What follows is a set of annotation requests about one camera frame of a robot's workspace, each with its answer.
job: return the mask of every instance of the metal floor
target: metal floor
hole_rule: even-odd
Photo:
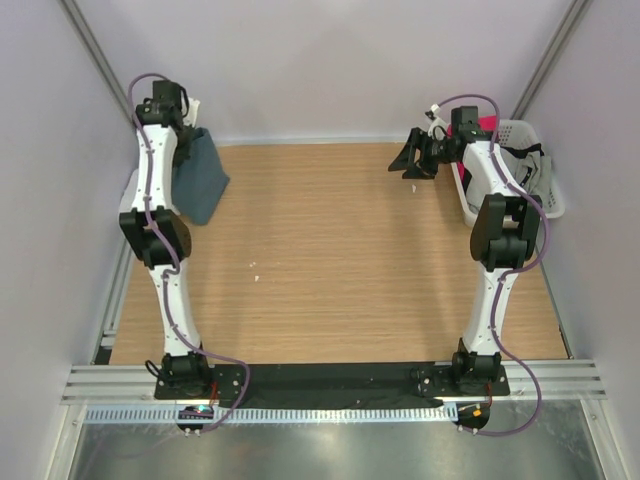
[[[494,404],[487,429],[518,426],[534,406]],[[545,402],[529,430],[506,438],[473,437],[442,422],[228,426],[200,438],[176,431],[170,424],[84,425],[69,478],[605,478],[579,401]],[[165,435],[173,438],[148,451]]]

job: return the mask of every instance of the gray cloth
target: gray cloth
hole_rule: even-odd
[[[197,128],[190,158],[173,170],[171,197],[182,215],[196,225],[206,225],[213,215],[229,177],[222,169],[218,150],[206,128]]]
[[[527,193],[538,195],[545,211],[549,211],[551,192],[551,157],[540,152],[530,152],[525,158],[516,158],[509,151],[500,148],[500,154],[511,175]],[[487,192],[477,192],[472,186],[467,189],[469,210],[478,213]]]

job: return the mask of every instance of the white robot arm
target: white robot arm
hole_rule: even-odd
[[[191,235],[171,200],[173,168],[188,161],[198,106],[199,102],[190,99],[177,83],[153,82],[153,97],[136,107],[144,132],[144,136],[137,132],[138,179],[130,208],[121,211],[119,218],[127,241],[148,268],[158,294],[165,355],[160,368],[151,361],[147,368],[158,378],[155,397],[163,399],[204,395],[211,384],[207,360],[194,350],[202,344],[187,287]],[[161,232],[173,251],[153,229]]]
[[[506,271],[519,269],[533,255],[540,217],[522,197],[507,185],[517,185],[494,145],[492,132],[478,122],[477,107],[463,106],[451,112],[451,134],[437,116],[438,105],[426,112],[427,131],[411,130],[407,144],[389,166],[404,170],[403,178],[432,179],[443,163],[462,161],[472,175],[474,188],[484,192],[484,203],[471,233],[471,256],[478,262],[478,284],[471,319],[453,355],[452,372],[456,382],[490,384],[500,372],[501,354],[493,333],[500,339],[507,302],[517,274],[500,280]],[[416,160],[416,151],[420,155]],[[505,224],[510,217],[511,224]],[[502,293],[492,314],[498,283]]]

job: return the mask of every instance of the cable tray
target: cable tray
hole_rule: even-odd
[[[213,418],[179,419],[187,405],[92,405],[87,408],[85,424],[208,424],[227,412],[215,408]],[[395,410],[236,410],[225,423],[257,424],[326,424],[389,422],[452,422],[458,420],[455,403],[438,408]]]

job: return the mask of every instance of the wood grain surface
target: wood grain surface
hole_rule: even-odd
[[[400,147],[220,149],[231,183],[209,225],[190,225],[205,348],[253,363],[450,359],[476,288],[471,229],[449,167],[435,181],[387,172]],[[566,358],[539,269],[516,281],[504,342]],[[162,355],[155,289],[136,262],[111,363]]]

